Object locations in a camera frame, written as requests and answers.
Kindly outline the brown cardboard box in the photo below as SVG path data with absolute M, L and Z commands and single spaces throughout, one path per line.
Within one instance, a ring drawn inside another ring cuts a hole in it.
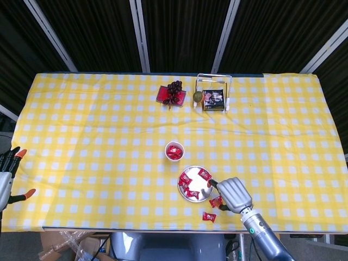
M 88 231 L 41 232 L 43 250 L 39 253 L 39 260 L 58 261 L 68 251 L 74 261 L 90 261 L 97 252 L 108 253 L 108 236 Z

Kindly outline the yellow white checkered tablecloth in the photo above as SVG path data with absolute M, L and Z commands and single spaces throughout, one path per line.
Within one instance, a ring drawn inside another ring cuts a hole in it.
M 228 112 L 194 108 L 189 76 L 182 107 L 157 102 L 175 80 L 36 75 L 11 142 L 27 150 L 12 192 L 36 192 L 7 206 L 2 230 L 242 230 L 238 215 L 180 195 L 179 175 L 198 165 L 217 181 L 238 177 L 276 231 L 348 232 L 348 169 L 317 76 L 235 77 Z M 165 156 L 170 141 L 180 161 Z

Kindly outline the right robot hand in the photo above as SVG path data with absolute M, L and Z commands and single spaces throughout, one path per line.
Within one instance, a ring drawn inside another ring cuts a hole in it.
M 235 214 L 246 214 L 252 210 L 252 197 L 238 177 L 217 182 L 213 179 L 208 184 L 217 189 L 225 204 L 220 204 L 221 211 L 230 211 Z

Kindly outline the dark red grape bunch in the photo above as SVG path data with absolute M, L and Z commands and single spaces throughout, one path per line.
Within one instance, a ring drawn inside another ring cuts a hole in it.
M 167 86 L 167 98 L 163 100 L 163 104 L 167 105 L 169 109 L 174 104 L 178 104 L 179 95 L 182 91 L 182 82 L 177 80 Z

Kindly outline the black tin box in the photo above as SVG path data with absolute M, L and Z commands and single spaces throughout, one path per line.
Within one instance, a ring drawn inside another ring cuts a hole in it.
M 203 90 L 203 110 L 225 109 L 223 90 Z

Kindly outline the round steel plate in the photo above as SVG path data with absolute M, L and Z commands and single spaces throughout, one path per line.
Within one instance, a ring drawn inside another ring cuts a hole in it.
M 194 197 L 191 197 L 191 198 L 186 197 L 187 192 L 184 192 L 183 189 L 178 184 L 180 181 L 179 177 L 181 174 L 178 177 L 177 186 L 178 186 L 179 193 L 184 197 L 184 199 L 186 199 L 189 202 L 193 202 L 193 203 L 203 202 L 207 200 L 212 194 L 213 187 L 208 184 L 208 181 L 204 180 L 202 177 L 198 175 L 198 172 L 200 169 L 205 169 L 205 168 L 201 166 L 189 166 L 181 172 L 181 173 L 185 172 L 187 176 L 192 179 L 192 182 L 188 185 L 189 190 L 200 192 L 198 200 L 195 199 Z

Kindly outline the red rectangular tray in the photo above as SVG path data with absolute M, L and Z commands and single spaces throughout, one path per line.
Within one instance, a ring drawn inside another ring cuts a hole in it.
M 177 106 L 177 107 L 182 107 L 185 101 L 186 97 L 186 91 L 182 90 L 178 95 L 178 101 L 176 103 L 171 103 L 172 106 Z M 156 96 L 156 101 L 159 103 L 163 103 L 164 100 L 169 98 L 169 93 L 168 93 L 168 87 L 167 86 L 160 86 L 157 96 Z

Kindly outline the white frame post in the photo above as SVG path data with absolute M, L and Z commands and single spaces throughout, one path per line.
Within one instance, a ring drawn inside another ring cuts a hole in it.
M 224 25 L 223 25 L 223 28 L 221 31 L 219 44 L 217 46 L 212 70 L 211 70 L 212 74 L 218 73 L 218 70 L 219 70 L 219 67 L 221 64 L 221 60 L 222 60 L 222 57 L 223 57 L 223 54 L 225 52 L 225 48 L 226 48 L 226 45 L 227 45 L 227 42 L 229 39 L 229 35 L 231 33 L 233 23 L 234 23 L 235 17 L 236 17 L 237 12 L 238 12 L 239 4 L 240 4 L 240 0 L 231 0 L 230 1 L 229 7 L 227 10 L 227 14 L 226 14 L 226 18 L 225 18 L 225 22 L 224 22 Z
M 348 38 L 348 19 L 335 31 L 326 43 L 316 52 L 300 71 L 300 74 L 313 73 Z
M 70 55 L 68 54 L 67 50 L 65 49 L 64 45 L 58 38 L 55 30 L 52 28 L 50 22 L 48 21 L 47 17 L 39 7 L 36 0 L 23 0 L 24 4 L 27 6 L 30 13 L 33 15 L 45 35 L 47 36 L 48 40 L 58 53 L 58 55 L 61 57 L 64 64 L 67 66 L 68 70 L 70 72 L 78 72 L 73 60 L 71 59 Z
M 8 118 L 12 119 L 13 121 L 15 122 L 18 121 L 18 115 L 14 114 L 12 111 L 2 106 L 1 104 L 0 104 L 0 112 L 6 115 Z
M 146 30 L 141 0 L 129 0 L 132 13 L 135 37 L 140 57 L 140 64 L 143 73 L 150 73 L 150 61 L 148 56 Z

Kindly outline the silver table leg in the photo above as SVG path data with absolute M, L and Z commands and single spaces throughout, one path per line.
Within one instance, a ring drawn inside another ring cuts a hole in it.
M 244 234 L 239 234 L 239 261 L 246 261 Z

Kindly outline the white paper cup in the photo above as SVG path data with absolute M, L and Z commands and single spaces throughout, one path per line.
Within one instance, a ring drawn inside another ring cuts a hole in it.
M 183 154 L 182 154 L 182 157 L 181 157 L 179 160 L 172 160 L 172 159 L 170 159 L 170 158 L 168 157 L 168 155 L 166 154 L 166 150 L 167 150 L 167 148 L 168 148 L 170 145 L 174 145 L 174 146 L 176 146 L 176 147 L 179 147 L 179 148 L 182 150 Z M 176 142 L 176 141 L 170 141 L 170 142 L 165 146 L 165 156 L 167 157 L 167 159 L 168 159 L 169 161 L 172 161 L 172 162 L 180 161 L 180 160 L 183 158 L 184 153 L 185 153 L 184 147 L 183 147 L 180 143 L 178 143 L 178 142 Z

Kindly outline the grey robot torso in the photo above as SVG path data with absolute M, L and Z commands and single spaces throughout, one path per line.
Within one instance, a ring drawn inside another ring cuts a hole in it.
M 223 234 L 111 234 L 110 256 L 118 261 L 226 261 Z

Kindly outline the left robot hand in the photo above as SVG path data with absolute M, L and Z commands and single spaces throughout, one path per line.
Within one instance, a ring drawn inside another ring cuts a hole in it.
M 30 189 L 22 195 L 11 195 L 12 185 L 20 165 L 21 160 L 26 155 L 27 150 L 15 147 L 0 154 L 0 214 L 8 204 L 25 201 L 32 197 L 36 189 Z

